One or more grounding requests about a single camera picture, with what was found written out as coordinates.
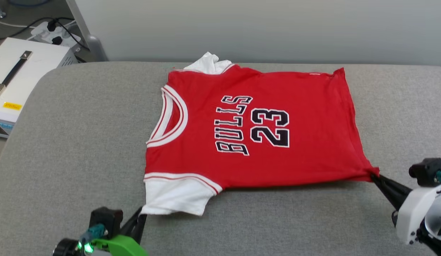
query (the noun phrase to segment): green light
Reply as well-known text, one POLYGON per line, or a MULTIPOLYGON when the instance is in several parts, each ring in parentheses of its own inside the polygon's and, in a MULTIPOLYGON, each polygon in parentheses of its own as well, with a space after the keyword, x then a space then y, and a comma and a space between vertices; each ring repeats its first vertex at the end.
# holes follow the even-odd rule
MULTIPOLYGON (((81 242, 78 242, 78 249, 81 249, 81 247, 81 242)), ((92 253, 94 251, 94 247, 90 243, 87 243, 84 245, 84 251, 87 253, 92 253)))

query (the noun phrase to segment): white robot part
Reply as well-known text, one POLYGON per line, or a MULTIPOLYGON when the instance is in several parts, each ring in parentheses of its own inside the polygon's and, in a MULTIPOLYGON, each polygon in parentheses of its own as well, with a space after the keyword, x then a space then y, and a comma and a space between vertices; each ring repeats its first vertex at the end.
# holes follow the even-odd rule
POLYGON ((441 185, 420 187, 409 193, 399 209, 396 223, 398 238, 406 244, 413 244, 423 220, 430 235, 441 240, 441 185))

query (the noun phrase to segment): white box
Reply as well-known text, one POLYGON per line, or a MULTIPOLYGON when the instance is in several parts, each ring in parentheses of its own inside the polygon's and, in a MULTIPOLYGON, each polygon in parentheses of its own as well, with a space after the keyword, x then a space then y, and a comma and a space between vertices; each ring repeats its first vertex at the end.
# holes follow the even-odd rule
POLYGON ((0 137, 8 138, 29 94, 43 75, 54 68, 78 63, 69 47, 7 38, 0 46, 0 83, 25 51, 32 54, 0 94, 0 137))

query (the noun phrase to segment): jersey number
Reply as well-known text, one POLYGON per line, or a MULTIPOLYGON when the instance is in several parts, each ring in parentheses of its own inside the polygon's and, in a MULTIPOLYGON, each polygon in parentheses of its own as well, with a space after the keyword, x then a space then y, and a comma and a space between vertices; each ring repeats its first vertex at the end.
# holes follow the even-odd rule
POLYGON ((256 125, 250 128, 250 138, 258 143, 263 142, 265 137, 274 147, 290 147, 290 131, 285 128, 289 123, 288 113, 284 110, 254 108, 250 119, 256 125), (263 126, 264 121, 275 121, 276 129, 271 131, 267 126, 263 126))

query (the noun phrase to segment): power strip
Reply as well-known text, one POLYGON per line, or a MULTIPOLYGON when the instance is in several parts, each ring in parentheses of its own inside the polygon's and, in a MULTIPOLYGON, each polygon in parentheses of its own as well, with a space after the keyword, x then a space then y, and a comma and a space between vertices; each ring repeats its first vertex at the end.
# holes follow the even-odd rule
MULTIPOLYGON (((70 47, 73 52, 79 52, 81 50, 78 43, 62 27, 58 26, 54 31, 49 31, 47 21, 40 23, 40 25, 32 29, 30 33, 32 34, 31 38, 37 40, 38 42, 70 47)), ((72 35, 79 42, 81 41, 81 37, 75 34, 72 35)))

